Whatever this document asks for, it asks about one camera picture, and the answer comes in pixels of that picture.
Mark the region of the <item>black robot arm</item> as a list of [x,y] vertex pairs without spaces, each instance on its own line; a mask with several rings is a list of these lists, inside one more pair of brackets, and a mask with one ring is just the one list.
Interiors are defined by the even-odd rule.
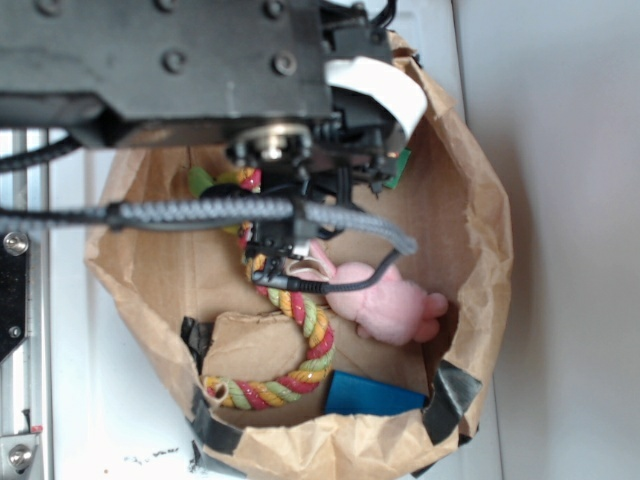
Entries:
[[[411,130],[399,109],[343,72],[391,70],[387,29],[353,1],[5,1],[1,5],[1,125],[61,129],[65,137],[5,157],[3,172],[78,148],[222,143],[232,162],[260,169],[264,190],[216,186],[192,200],[121,202],[79,210],[3,209],[4,231],[105,225],[184,231],[249,223],[251,280],[327,294],[367,288],[415,243],[357,210],[357,182],[379,191]],[[287,276],[309,239],[371,232],[391,252],[370,277],[332,285]]]

